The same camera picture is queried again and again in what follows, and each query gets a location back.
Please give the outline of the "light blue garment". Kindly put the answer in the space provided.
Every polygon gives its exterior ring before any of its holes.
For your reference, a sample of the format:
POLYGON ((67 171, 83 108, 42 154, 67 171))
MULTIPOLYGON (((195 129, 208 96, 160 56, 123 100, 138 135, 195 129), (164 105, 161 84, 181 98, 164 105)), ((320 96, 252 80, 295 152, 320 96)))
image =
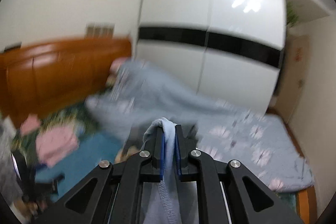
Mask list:
POLYGON ((141 220, 143 223, 181 223, 177 183, 174 171, 175 123, 156 119, 146 130, 143 141, 149 140, 160 128, 164 136, 163 179, 143 186, 141 220))

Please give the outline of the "pink folded garment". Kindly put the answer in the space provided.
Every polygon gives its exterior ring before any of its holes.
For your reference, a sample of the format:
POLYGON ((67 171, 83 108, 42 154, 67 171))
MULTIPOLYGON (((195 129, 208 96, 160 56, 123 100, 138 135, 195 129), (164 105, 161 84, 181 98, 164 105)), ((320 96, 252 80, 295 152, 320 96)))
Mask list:
POLYGON ((76 123, 42 121, 30 114, 19 129, 19 147, 29 165, 45 164, 51 168, 78 149, 76 123))

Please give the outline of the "blue floral bed blanket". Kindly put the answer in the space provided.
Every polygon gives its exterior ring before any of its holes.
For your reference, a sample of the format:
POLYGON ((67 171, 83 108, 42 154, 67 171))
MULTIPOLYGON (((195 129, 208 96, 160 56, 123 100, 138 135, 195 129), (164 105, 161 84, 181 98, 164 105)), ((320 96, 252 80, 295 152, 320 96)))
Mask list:
MULTIPOLYGON (((36 182, 47 182, 60 173, 64 174, 64 180, 58 183, 58 194, 50 196, 51 204, 83 179, 98 165, 100 160, 122 161, 136 153, 143 144, 143 133, 148 128, 145 126, 143 129, 132 129, 127 136, 126 143, 122 144, 120 140, 100 128, 83 103, 77 103, 59 110, 42 121, 46 120, 69 120, 75 122, 76 135, 79 139, 78 149, 51 168, 45 164, 29 165, 26 161, 28 166, 33 166, 37 169, 36 182)), ((11 143, 11 150, 18 150, 23 155, 19 147, 19 130, 11 143)))

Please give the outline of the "grey floral quilt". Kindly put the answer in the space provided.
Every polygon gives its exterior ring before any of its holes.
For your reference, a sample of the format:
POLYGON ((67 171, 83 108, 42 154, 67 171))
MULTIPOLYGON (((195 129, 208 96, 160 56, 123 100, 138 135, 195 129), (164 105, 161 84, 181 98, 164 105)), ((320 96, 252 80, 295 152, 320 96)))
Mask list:
POLYGON ((125 61, 112 90, 86 98, 99 125, 126 141, 132 127, 148 128, 166 118, 196 127, 197 147, 215 160, 241 161, 276 192, 297 192, 314 184, 282 120, 196 94, 162 69, 145 61, 125 61))

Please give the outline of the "brown wooden headboard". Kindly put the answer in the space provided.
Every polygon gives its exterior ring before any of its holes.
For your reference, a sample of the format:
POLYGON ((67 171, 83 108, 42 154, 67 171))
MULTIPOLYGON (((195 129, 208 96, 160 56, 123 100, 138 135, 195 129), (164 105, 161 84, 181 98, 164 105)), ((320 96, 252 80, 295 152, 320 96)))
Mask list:
POLYGON ((131 57, 131 41, 71 38, 1 53, 1 114, 19 127, 105 88, 112 62, 131 57))

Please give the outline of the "cream door with red sticker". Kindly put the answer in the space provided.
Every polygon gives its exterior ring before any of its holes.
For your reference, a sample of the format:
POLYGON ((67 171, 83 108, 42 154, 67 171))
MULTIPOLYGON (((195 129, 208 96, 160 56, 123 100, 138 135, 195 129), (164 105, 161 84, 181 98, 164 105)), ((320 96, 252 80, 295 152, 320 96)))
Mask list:
POLYGON ((284 63, 275 110, 288 123, 299 102, 310 59, 309 36, 291 36, 285 45, 284 63))

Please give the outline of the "white black sliding wardrobe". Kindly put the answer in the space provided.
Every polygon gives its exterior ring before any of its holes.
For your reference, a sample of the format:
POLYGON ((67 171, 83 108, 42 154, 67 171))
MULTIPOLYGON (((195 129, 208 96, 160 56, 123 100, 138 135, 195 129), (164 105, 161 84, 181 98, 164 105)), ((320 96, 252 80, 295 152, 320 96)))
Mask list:
POLYGON ((197 93, 264 113, 285 21, 285 0, 142 0, 135 55, 197 93))

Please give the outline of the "wall switch panel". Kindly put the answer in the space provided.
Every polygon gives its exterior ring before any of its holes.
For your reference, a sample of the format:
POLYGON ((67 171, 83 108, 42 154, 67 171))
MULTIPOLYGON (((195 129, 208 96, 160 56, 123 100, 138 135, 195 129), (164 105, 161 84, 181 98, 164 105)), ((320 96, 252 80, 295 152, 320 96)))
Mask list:
POLYGON ((114 24, 89 23, 85 28, 87 38, 112 38, 114 24))

